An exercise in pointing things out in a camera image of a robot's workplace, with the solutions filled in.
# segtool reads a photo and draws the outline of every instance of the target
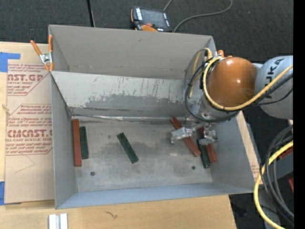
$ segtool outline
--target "blue tape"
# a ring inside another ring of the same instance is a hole
[[[0,182],[0,205],[4,205],[4,181]]]
[[[20,55],[20,53],[0,52],[0,72],[7,72],[9,59],[20,59]]]

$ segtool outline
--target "black cable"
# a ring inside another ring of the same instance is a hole
[[[265,165],[266,171],[269,168],[269,158],[272,152],[276,151],[279,147],[286,144],[293,138],[293,136],[289,136],[283,140],[283,138],[293,129],[293,125],[285,128],[282,130],[276,137],[272,140],[266,154],[264,155],[261,163],[260,163],[260,174],[263,181],[264,188],[267,192],[267,195],[269,199],[272,201],[273,205],[276,207],[279,214],[282,215],[282,217],[289,222],[289,224],[294,226],[294,214],[287,208],[286,204],[281,200],[281,198],[278,197],[278,195],[275,193],[274,188],[272,186],[271,180],[268,179],[268,186],[266,184],[266,181],[262,175],[262,167]]]
[[[203,62],[203,64],[202,64],[200,67],[198,67],[198,69],[195,71],[195,73],[193,74],[192,78],[190,79],[190,83],[187,85],[186,91],[185,91],[185,93],[184,93],[184,104],[185,104],[185,107],[186,107],[187,111],[188,111],[194,118],[196,118],[197,120],[203,121],[203,122],[207,122],[207,123],[218,123],[218,122],[222,122],[222,121],[229,120],[229,119],[233,118],[234,116],[236,116],[236,115],[238,114],[238,112],[235,113],[235,114],[233,114],[233,115],[224,117],[224,118],[206,119],[206,118],[203,118],[203,117],[200,117],[200,116],[195,115],[195,114],[190,110],[190,108],[189,108],[189,106],[188,106],[187,99],[188,99],[189,91],[190,91],[192,85],[194,84],[194,82],[193,82],[194,79],[195,79],[199,74],[201,74],[202,71],[204,70],[204,68],[205,68],[205,67],[204,67],[205,63],[206,63],[206,62]]]
[[[289,92],[280,100],[277,101],[273,101],[273,102],[268,102],[268,103],[262,103],[262,104],[258,104],[258,102],[262,101],[263,99],[265,99],[267,96],[269,96],[270,94],[272,94],[273,92],[275,92],[279,87],[281,87],[282,85],[284,85],[286,82],[288,82],[291,78],[293,78],[293,73],[290,74],[289,76],[287,76],[286,78],[284,78],[282,81],[280,81],[278,84],[276,84],[276,86],[274,86],[273,88],[270,88],[268,91],[266,91],[262,96],[260,96],[254,103],[248,105],[247,107],[243,108],[242,110],[248,108],[248,107],[255,107],[255,106],[262,106],[262,105],[268,105],[268,104],[274,104],[277,102],[280,102],[282,100],[284,100],[292,91],[293,88],[291,90],[289,90]]]
[[[294,89],[291,88],[289,90],[289,92],[286,93],[286,95],[284,97],[282,97],[281,99],[277,100],[277,101],[273,101],[273,102],[268,102],[268,103],[262,103],[262,104],[256,104],[256,105],[252,105],[251,107],[257,107],[257,106],[264,106],[264,105],[269,105],[269,104],[275,104],[275,103],[278,103],[282,100],[284,100],[285,98],[287,98],[289,96],[289,94],[293,91]]]

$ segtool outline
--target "bin floor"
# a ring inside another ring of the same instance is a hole
[[[212,182],[200,156],[183,141],[171,144],[172,125],[115,120],[80,121],[87,130],[89,158],[76,167],[78,191],[159,187]],[[132,164],[117,135],[124,133],[138,162]]]

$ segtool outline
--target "cable bundle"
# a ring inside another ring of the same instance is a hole
[[[291,130],[293,129],[293,125],[282,130],[271,142],[265,156],[262,159],[260,164],[260,175],[257,177],[254,186],[254,202],[256,208],[263,219],[277,229],[282,229],[283,227],[277,225],[272,220],[270,220],[266,214],[263,212],[261,205],[258,199],[258,189],[260,180],[262,180],[264,188],[269,196],[269,199],[272,201],[274,207],[277,212],[290,224],[294,227],[295,216],[292,211],[287,207],[285,201],[281,195],[281,191],[279,185],[277,183],[277,175],[276,175],[276,159],[284,153],[289,148],[293,147],[293,134],[286,137]],[[274,164],[273,173],[274,173],[274,184],[272,184],[270,179],[270,165]]]

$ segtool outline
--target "green block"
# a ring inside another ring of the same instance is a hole
[[[132,146],[130,145],[130,143],[128,142],[126,136],[124,133],[120,133],[117,135],[121,145],[123,146],[128,158],[130,159],[131,163],[135,163],[137,162],[139,159],[137,157],[137,155],[135,154]]]
[[[89,158],[88,142],[86,128],[84,126],[80,127],[81,134],[81,159]]]
[[[210,168],[211,162],[210,162],[208,153],[206,152],[205,146],[199,144],[199,139],[197,139],[197,145],[198,145],[198,149],[201,152],[200,157],[201,157],[202,164],[203,164],[204,168]]]

